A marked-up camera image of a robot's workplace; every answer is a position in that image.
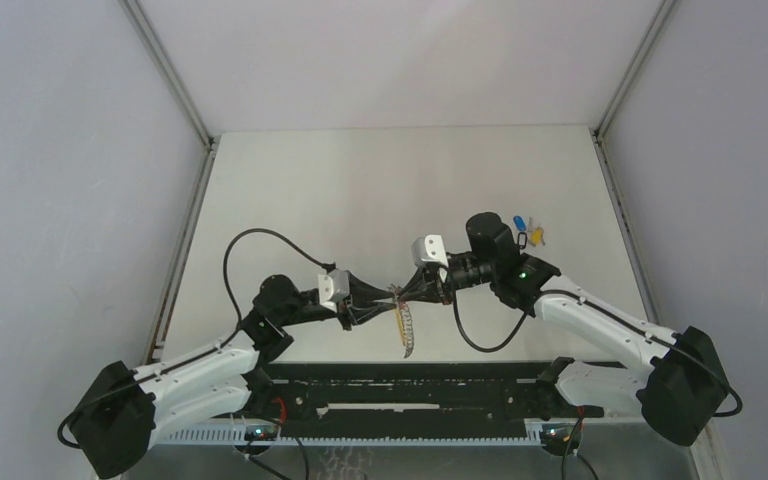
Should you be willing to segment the metal keyring with small rings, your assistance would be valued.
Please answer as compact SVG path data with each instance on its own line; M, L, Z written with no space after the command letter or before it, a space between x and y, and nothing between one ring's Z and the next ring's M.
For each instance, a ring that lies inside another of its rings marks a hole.
M414 352L416 342L410 305L402 298L402 289L399 286L391 284L389 290L392 293L393 303L396 306L396 321L404 348L403 358L408 359Z

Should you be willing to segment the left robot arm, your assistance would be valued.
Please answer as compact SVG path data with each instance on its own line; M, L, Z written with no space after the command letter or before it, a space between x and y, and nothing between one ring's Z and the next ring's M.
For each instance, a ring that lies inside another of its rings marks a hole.
M271 412L275 394L265 367L292 344L287 327L337 319L350 330L394 307L393 292L348 271L320 275L317 288L306 291L285 275L270 276L251 310L219 339L166 361L104 367L61 421L57 439L81 450L99 478L114 478L177 431L220 415Z

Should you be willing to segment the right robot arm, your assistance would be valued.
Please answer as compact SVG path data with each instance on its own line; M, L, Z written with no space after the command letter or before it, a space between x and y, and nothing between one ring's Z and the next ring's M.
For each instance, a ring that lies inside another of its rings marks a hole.
M432 291L432 302L455 306L459 291L486 285L503 305L572 332L615 361L602 367L556 359L537 391L547 414L576 406L640 415L664 439L689 447L712 419L741 413L742 400L704 331L676 332L592 295L525 252L496 213L473 215L465 230L470 248L461 253L448 252L439 235L413 242L417 272L400 298L408 301L419 286Z

